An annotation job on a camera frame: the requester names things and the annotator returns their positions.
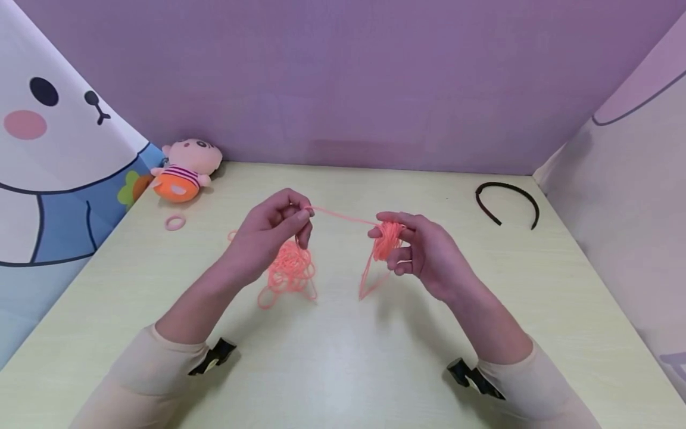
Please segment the headband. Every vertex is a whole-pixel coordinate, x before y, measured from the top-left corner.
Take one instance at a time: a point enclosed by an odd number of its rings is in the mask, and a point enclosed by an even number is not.
[[[483,210],[484,213],[485,213],[486,215],[488,215],[488,217],[491,218],[491,219],[493,220],[493,222],[497,223],[498,225],[502,225],[502,224],[503,224],[503,222],[500,222],[500,220],[499,220],[498,218],[496,218],[496,217],[493,215],[493,213],[491,213],[491,212],[486,208],[486,206],[484,205],[484,203],[481,202],[481,197],[480,197],[481,191],[483,191],[485,188],[487,188],[487,187],[489,187],[489,186],[504,187],[504,188],[511,189],[512,191],[516,191],[516,192],[519,192],[520,194],[524,195],[524,196],[526,197],[526,199],[529,200],[529,201],[534,205],[534,210],[536,211],[536,218],[534,219],[534,223],[531,225],[531,229],[533,230],[534,228],[536,228],[536,225],[539,223],[539,217],[541,216],[541,211],[539,210],[539,205],[536,204],[536,200],[534,199],[534,197],[531,196],[531,194],[529,194],[529,193],[528,193],[527,191],[525,191],[524,189],[518,188],[518,187],[516,187],[516,186],[514,186],[514,185],[510,185],[510,184],[508,184],[508,183],[486,182],[486,183],[480,185],[480,186],[476,189],[476,203],[479,205],[479,207],[481,207],[481,210]]]

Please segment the sleeve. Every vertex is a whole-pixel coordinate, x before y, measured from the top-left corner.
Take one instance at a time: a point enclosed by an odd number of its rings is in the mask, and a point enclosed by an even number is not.
[[[482,375],[505,397],[494,399],[512,424],[525,429],[600,429],[581,398],[547,354],[534,341],[531,354],[519,363],[479,361]]]
[[[165,340],[144,328],[118,357],[83,405],[71,429],[163,428],[188,390],[188,373],[207,354],[206,344]]]

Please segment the stuffed toy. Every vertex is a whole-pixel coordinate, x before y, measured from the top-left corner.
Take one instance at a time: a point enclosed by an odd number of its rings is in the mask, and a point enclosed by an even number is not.
[[[209,175],[222,162],[219,148],[198,139],[177,141],[162,147],[162,152],[169,163],[150,170],[155,176],[150,186],[160,197],[171,202],[195,198],[201,187],[210,184]]]

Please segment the hand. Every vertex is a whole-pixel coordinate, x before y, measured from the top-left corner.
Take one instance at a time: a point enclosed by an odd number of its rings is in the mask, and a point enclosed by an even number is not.
[[[276,259],[281,245],[295,235],[307,248],[314,216],[307,197],[283,189],[250,210],[231,244],[217,261],[229,283],[243,288],[256,281]]]
[[[396,275],[414,274],[434,298],[448,304],[458,298],[461,288],[480,283],[458,245],[439,224],[422,215],[391,211],[382,211],[377,219],[407,227],[400,239],[410,245],[394,249],[386,260]],[[381,231],[373,228],[368,236],[381,237]]]

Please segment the purple backdrop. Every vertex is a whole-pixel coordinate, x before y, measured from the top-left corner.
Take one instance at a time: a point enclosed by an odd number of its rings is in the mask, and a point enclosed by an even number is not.
[[[531,174],[686,0],[17,0],[146,137],[229,159]]]

